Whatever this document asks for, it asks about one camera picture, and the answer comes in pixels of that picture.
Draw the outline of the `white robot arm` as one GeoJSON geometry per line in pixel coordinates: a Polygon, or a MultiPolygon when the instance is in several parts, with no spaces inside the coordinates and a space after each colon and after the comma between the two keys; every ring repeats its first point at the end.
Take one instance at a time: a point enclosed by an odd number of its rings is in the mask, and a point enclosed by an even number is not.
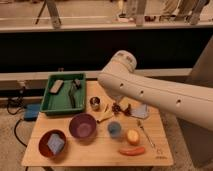
{"type": "Polygon", "coordinates": [[[123,96],[160,108],[213,131],[213,88],[147,78],[134,73],[136,58],[117,51],[98,75],[109,97],[123,96]]]}

